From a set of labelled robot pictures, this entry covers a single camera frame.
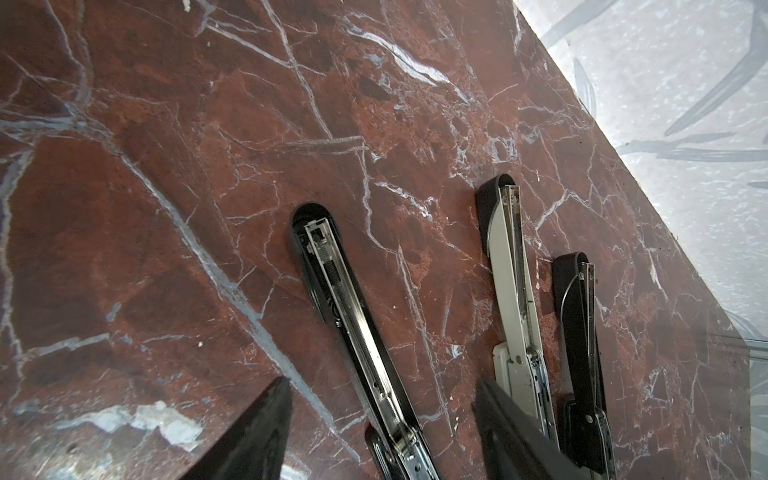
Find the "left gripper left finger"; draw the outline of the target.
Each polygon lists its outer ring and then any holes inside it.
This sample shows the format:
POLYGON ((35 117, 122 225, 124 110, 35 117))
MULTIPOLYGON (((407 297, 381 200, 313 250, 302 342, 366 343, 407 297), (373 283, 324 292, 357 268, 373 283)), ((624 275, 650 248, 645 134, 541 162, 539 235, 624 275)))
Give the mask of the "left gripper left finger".
POLYGON ((181 478, 278 479, 292 411, 290 382, 280 376, 181 478))

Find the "beige stapler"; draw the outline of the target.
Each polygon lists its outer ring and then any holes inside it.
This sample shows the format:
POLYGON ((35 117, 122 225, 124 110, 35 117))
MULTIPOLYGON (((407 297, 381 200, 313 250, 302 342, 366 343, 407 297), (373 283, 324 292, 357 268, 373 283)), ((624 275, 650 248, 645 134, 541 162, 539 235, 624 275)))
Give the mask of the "beige stapler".
POLYGON ((482 247, 490 262, 504 333, 504 341, 493 349, 496 382, 543 435, 558 444, 523 240, 520 186, 510 175, 498 175, 477 190, 476 205, 482 247))

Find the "black stapler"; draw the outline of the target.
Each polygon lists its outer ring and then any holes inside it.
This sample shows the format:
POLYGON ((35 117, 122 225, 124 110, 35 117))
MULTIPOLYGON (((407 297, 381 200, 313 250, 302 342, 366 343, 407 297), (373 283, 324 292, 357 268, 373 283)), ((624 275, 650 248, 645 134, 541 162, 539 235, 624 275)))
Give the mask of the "black stapler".
POLYGON ((366 444, 380 474, 385 479, 437 479, 423 430, 331 212, 319 203, 304 203, 291 216, 290 232, 307 291, 345 352, 368 418, 366 444))
POLYGON ((573 393, 560 407, 560 447, 580 468, 617 477, 596 331, 595 266, 583 252, 552 264, 555 312, 564 336, 573 393))

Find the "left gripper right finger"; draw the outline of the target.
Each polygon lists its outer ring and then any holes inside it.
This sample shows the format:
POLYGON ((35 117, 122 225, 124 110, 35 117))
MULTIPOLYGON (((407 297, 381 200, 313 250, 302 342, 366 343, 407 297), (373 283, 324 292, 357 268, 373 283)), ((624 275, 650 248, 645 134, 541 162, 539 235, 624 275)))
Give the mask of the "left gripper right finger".
POLYGON ((473 406, 490 479, 586 479, 489 377, 476 381, 473 406))

